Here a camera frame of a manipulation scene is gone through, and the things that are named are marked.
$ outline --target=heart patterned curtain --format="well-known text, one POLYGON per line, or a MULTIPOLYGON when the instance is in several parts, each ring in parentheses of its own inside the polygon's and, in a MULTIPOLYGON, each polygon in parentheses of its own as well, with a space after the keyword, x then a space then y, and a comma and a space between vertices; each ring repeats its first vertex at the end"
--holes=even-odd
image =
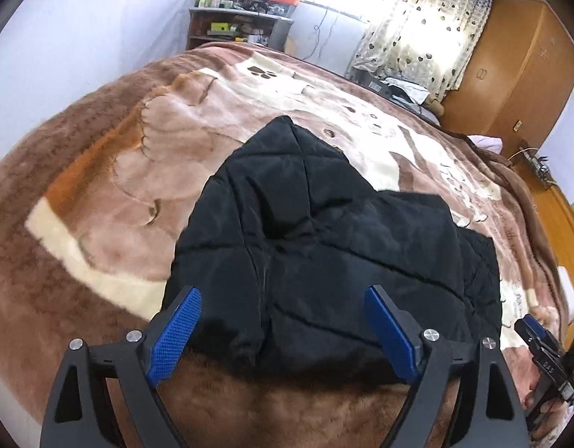
POLYGON ((368 27, 350 63, 378 77, 427 88, 438 100, 458 89, 492 0, 390 0, 368 27))

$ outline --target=wardrobe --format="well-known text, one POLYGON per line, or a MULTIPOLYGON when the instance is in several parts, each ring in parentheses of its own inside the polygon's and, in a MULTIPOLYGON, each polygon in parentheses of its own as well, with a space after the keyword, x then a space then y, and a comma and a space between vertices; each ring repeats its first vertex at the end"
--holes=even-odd
POLYGON ((443 100, 442 127, 539 148, 574 86, 574 44, 548 5, 494 0, 458 91, 443 100))

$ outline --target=blue textured pad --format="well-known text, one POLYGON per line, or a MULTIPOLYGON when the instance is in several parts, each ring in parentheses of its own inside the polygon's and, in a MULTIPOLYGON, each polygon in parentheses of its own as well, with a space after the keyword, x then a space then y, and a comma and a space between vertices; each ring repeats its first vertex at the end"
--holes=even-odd
POLYGON ((540 340, 544 340, 546 338, 546 330, 538 320, 532 317, 529 313, 524 317, 524 322, 534 331, 534 333, 540 338, 540 340))
POLYGON ((413 346, 372 287, 366 290, 364 312, 396 375, 412 384, 419 375, 413 346))
POLYGON ((202 295, 197 288, 192 288, 152 347, 150 370, 146 373, 152 387, 173 373, 201 313, 202 295))

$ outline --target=bed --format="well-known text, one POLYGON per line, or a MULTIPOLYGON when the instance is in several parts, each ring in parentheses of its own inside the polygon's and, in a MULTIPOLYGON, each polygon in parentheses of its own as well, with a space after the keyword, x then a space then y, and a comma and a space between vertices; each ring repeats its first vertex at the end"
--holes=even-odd
MULTIPOLYGON (((530 192, 508 162, 313 65, 214 43, 87 95, 0 163, 0 392, 10 394, 0 396, 0 416, 21 433, 21 448, 37 446, 69 341, 95 345, 144 327, 160 308, 174 243, 206 180, 281 115, 341 149, 375 189, 438 194, 456 224, 492 237, 501 348, 525 398, 538 373, 513 323, 531 312, 564 338, 567 305, 530 192)), ((406 392, 254 382, 189 351, 159 389, 193 447, 379 446, 406 392)), ((455 393, 452 382, 434 446, 455 393)), ((111 397, 130 432, 114 384, 111 397)), ((138 446, 134 435, 127 442, 138 446)))

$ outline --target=yellow box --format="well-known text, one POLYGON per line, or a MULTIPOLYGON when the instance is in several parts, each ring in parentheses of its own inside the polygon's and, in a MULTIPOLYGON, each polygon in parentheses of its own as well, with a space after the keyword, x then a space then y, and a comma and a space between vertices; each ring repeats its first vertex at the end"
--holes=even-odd
POLYGON ((229 31, 229 24, 228 23, 212 22, 210 24, 210 29, 215 30, 217 32, 228 32, 229 31))

